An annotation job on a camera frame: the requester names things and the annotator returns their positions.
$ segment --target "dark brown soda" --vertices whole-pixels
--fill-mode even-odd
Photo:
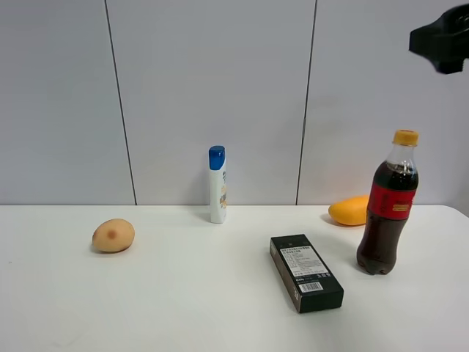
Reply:
[[[418,186],[416,169],[383,162],[376,170],[373,183],[395,191],[413,191]],[[387,274],[396,265],[397,244],[407,222],[383,218],[367,210],[365,234],[357,250],[358,264],[368,273]]]

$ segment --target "yellow mango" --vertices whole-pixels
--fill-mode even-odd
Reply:
[[[366,207],[369,196],[353,197],[329,207],[332,219],[343,225],[357,226],[366,224]]]

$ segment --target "bottle label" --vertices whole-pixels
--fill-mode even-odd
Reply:
[[[412,191],[395,191],[373,183],[368,209],[383,218],[404,220],[409,217],[415,195],[415,189]]]

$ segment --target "product box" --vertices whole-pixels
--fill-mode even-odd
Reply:
[[[305,235],[272,237],[270,255],[299,313],[342,305],[344,289]]]

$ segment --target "white label on box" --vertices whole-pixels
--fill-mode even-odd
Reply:
[[[280,252],[294,277],[329,272],[311,246],[284,248]]]
[[[319,282],[311,282],[309,284],[300,285],[301,292],[308,293],[324,290]]]

